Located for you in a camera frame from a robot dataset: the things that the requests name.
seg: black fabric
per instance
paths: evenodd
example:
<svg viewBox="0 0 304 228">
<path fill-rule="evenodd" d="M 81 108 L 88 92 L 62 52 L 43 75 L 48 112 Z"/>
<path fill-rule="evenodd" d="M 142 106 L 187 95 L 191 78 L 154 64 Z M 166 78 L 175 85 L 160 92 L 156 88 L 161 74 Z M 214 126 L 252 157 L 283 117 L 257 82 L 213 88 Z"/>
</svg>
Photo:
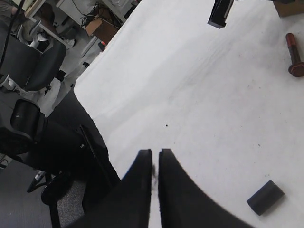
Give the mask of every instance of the black fabric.
<svg viewBox="0 0 304 228">
<path fill-rule="evenodd" d="M 252 228 L 202 192 L 171 150 L 160 153 L 158 191 L 163 228 Z"/>
<path fill-rule="evenodd" d="M 152 152 L 139 151 L 120 184 L 98 205 L 68 228 L 148 228 Z"/>
<path fill-rule="evenodd" d="M 8 27 L 0 20 L 0 55 L 6 39 Z M 14 37 L 9 38 L 9 45 L 3 66 L 0 70 L 1 74 L 9 74 L 21 88 L 23 88 L 35 70 L 39 61 L 40 53 L 32 47 L 22 44 Z"/>
<path fill-rule="evenodd" d="M 54 41 L 53 47 L 42 54 L 24 89 L 26 91 L 38 91 L 48 86 L 57 75 L 66 53 L 66 46 Z"/>
</svg>

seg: cardboard box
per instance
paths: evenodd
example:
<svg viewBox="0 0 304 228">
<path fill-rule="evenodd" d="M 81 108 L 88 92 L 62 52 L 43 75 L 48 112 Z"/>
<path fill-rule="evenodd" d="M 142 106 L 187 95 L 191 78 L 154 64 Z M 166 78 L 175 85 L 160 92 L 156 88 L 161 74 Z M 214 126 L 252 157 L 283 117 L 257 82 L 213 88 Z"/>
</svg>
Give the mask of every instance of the cardboard box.
<svg viewBox="0 0 304 228">
<path fill-rule="evenodd" d="M 106 10 L 102 11 L 102 16 L 109 20 L 111 18 L 110 14 Z M 117 29 L 114 26 L 102 21 L 101 18 L 92 20 L 85 29 L 89 36 L 93 34 L 106 44 L 108 44 L 117 33 Z"/>
<path fill-rule="evenodd" d="M 304 13 L 304 3 L 302 0 L 296 0 L 293 3 L 289 3 L 289 4 L 283 4 L 280 2 L 275 2 L 275 8 L 277 13 L 279 14 L 279 16 L 281 18 L 283 17 L 288 17 L 291 15 L 295 15 L 295 14 L 299 14 L 299 13 Z"/>
</svg>

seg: office chair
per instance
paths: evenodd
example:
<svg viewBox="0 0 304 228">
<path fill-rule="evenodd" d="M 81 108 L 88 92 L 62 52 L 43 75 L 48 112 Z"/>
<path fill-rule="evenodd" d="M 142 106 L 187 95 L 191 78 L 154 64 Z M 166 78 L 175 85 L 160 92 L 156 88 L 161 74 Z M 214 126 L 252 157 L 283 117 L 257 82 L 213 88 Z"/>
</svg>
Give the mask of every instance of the office chair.
<svg viewBox="0 0 304 228">
<path fill-rule="evenodd" d="M 29 32 L 29 36 L 30 36 L 30 37 L 33 37 L 33 41 L 32 41 L 30 44 L 23 38 L 23 35 L 22 35 L 23 25 L 20 26 L 20 28 L 19 28 L 19 30 L 18 30 L 18 32 L 17 32 L 17 34 L 16 34 L 16 38 L 17 38 L 18 40 L 20 40 L 20 42 L 23 43 L 23 44 L 26 44 L 26 45 L 28 45 L 28 46 L 30 46 L 30 47 L 32 47 L 32 48 L 37 48 L 38 45 L 39 45 L 39 41 L 38 41 L 38 30 L 39 30 L 39 28 L 40 28 L 40 27 L 39 27 L 40 24 L 41 24 L 41 20 L 37 20 L 37 21 L 33 24 L 32 28 L 31 28 L 31 30 L 30 30 L 30 32 Z"/>
<path fill-rule="evenodd" d="M 8 26 L 0 21 L 0 50 L 2 52 Z M 47 87 L 57 75 L 66 56 L 66 47 L 58 41 L 44 53 L 15 37 L 10 37 L 2 68 L 0 88 L 33 93 Z"/>
</svg>

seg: chair armrest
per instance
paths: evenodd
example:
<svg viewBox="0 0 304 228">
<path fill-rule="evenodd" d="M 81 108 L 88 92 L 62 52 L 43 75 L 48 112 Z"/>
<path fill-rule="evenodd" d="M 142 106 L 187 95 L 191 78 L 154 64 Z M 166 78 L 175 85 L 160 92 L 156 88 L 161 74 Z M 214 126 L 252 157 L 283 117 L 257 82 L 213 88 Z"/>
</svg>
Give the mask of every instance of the chair armrest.
<svg viewBox="0 0 304 228">
<path fill-rule="evenodd" d="M 39 44 L 38 29 L 40 24 L 41 24 L 41 20 L 37 20 L 29 31 L 29 36 L 33 38 L 33 42 L 30 44 L 30 47 L 32 48 L 36 48 Z"/>
</svg>

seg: chair backrest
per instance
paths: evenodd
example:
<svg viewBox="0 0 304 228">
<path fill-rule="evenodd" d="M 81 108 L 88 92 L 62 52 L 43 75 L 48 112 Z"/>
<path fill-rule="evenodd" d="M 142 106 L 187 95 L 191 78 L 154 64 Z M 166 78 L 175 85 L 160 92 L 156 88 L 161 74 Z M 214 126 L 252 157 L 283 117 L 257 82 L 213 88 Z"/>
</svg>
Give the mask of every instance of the chair backrest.
<svg viewBox="0 0 304 228">
<path fill-rule="evenodd" d="M 24 90 L 38 91 L 48 86 L 56 77 L 66 53 L 66 46 L 54 40 L 53 47 L 41 55 L 40 60 Z"/>
<path fill-rule="evenodd" d="M 7 25 L 0 20 L 0 56 L 2 56 Z M 24 87 L 30 76 L 33 74 L 40 59 L 40 53 L 11 36 L 0 73 L 7 75 L 20 87 Z"/>
</svg>

